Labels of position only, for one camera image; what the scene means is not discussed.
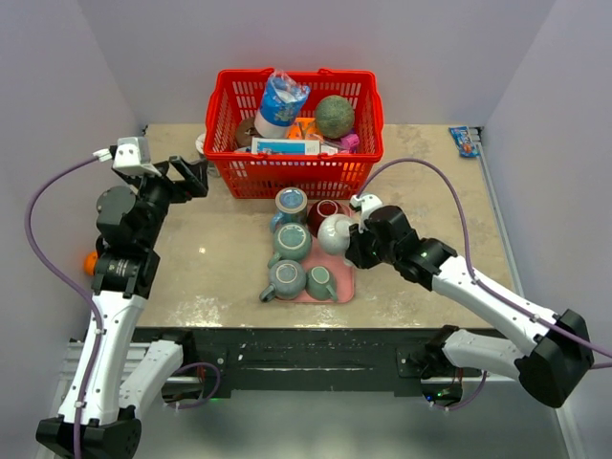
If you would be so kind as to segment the white speckled mug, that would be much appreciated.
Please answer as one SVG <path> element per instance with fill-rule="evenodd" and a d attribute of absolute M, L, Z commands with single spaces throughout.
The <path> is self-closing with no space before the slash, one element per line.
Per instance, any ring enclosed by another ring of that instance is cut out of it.
<path fill-rule="evenodd" d="M 355 221 L 344 214 L 334 214 L 323 220 L 317 231 L 317 240 L 329 255 L 344 256 L 350 245 L 350 227 Z"/>

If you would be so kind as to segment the small green mug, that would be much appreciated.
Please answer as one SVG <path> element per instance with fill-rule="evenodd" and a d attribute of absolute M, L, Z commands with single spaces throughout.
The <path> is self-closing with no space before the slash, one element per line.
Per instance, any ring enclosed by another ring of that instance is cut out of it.
<path fill-rule="evenodd" d="M 306 292 L 318 301 L 338 300 L 337 281 L 331 271 L 321 265 L 307 272 Z"/>

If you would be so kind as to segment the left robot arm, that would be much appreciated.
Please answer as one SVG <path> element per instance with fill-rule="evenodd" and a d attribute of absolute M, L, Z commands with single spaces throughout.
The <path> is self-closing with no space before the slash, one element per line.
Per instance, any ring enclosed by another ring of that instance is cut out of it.
<path fill-rule="evenodd" d="M 208 194 L 208 163 L 173 156 L 153 173 L 129 176 L 96 202 L 98 259 L 91 290 L 79 294 L 91 318 L 73 382 L 53 418 L 40 421 L 35 438 L 61 458 L 131 458 L 142 417 L 161 398 L 175 373 L 198 363 L 190 333 L 149 343 L 131 374 L 124 373 L 140 315 L 160 264 L 154 250 L 169 208 Z"/>

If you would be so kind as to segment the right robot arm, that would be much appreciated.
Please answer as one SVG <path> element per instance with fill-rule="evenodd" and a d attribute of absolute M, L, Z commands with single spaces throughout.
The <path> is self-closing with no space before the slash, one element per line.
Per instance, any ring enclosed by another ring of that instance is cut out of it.
<path fill-rule="evenodd" d="M 353 197 L 359 214 L 348 230 L 346 259 L 367 270 L 387 264 L 406 281 L 453 300 L 497 332 L 474 334 L 446 325 L 410 356 L 423 378 L 477 369 L 520 383 L 538 402 L 559 408 L 594 364 L 582 316 L 559 315 L 514 294 L 470 267 L 466 257 L 435 238 L 422 238 L 397 206 L 371 194 Z"/>

